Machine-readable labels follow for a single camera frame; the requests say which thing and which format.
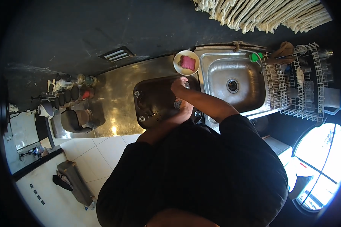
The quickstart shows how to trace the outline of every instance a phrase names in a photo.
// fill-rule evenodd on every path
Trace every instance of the faucet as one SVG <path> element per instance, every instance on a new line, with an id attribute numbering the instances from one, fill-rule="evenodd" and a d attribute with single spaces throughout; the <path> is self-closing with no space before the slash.
<path id="1" fill-rule="evenodd" d="M 232 52 L 234 53 L 239 52 L 241 42 L 235 42 L 233 44 L 235 45 L 235 49 L 233 49 Z"/>
<path id="2" fill-rule="evenodd" d="M 260 61 L 260 67 L 261 67 L 260 71 L 264 72 L 263 61 L 257 52 L 240 48 L 241 42 L 234 42 L 233 44 L 234 44 L 235 48 L 232 50 L 232 52 L 234 52 L 234 53 L 239 52 L 239 51 L 245 51 L 245 52 L 256 54 L 256 56 L 259 58 L 259 61 Z"/>

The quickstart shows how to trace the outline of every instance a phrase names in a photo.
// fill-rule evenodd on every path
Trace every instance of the sink drain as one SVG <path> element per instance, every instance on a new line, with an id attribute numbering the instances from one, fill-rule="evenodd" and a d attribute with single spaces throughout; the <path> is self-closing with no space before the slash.
<path id="1" fill-rule="evenodd" d="M 239 90 L 239 83 L 236 79 L 229 79 L 226 83 L 227 90 L 231 93 L 236 93 Z"/>

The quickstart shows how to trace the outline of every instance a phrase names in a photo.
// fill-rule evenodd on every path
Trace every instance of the brown cloth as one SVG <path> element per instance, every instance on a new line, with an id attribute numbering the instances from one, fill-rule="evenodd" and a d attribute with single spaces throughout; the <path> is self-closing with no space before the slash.
<path id="1" fill-rule="evenodd" d="M 291 44 L 290 42 L 283 42 L 282 44 L 280 44 L 280 48 L 277 51 L 273 52 L 270 55 L 270 58 L 266 59 L 265 62 L 268 64 L 288 65 L 296 59 L 296 57 L 288 56 L 288 55 L 291 55 L 293 51 L 294 51 L 293 44 Z"/>

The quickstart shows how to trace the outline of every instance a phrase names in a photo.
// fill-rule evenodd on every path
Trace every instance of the stainless steel sink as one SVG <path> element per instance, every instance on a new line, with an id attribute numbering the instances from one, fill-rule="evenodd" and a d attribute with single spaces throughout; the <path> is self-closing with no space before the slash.
<path id="1" fill-rule="evenodd" d="M 200 57 L 198 74 L 202 92 L 230 103 L 249 119 L 272 113 L 263 67 L 259 61 L 250 62 L 249 52 L 203 49 L 195 53 Z M 218 126 L 207 115 L 205 123 Z"/>

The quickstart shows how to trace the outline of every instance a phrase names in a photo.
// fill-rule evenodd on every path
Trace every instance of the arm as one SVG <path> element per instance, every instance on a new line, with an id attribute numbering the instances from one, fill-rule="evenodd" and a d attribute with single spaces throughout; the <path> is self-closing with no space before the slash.
<path id="1" fill-rule="evenodd" d="M 191 117 L 193 106 L 186 101 L 182 101 L 179 113 L 161 122 L 158 126 L 146 130 L 139 136 L 137 142 L 147 142 L 150 145 L 163 139 L 170 131 L 182 124 Z"/>
<path id="2" fill-rule="evenodd" d="M 186 77 L 180 77 L 175 80 L 171 86 L 173 93 L 177 97 L 191 103 L 218 123 L 221 123 L 221 121 L 228 116 L 240 114 L 232 105 L 219 98 L 195 90 L 186 89 L 183 85 L 185 81 L 188 81 Z"/>

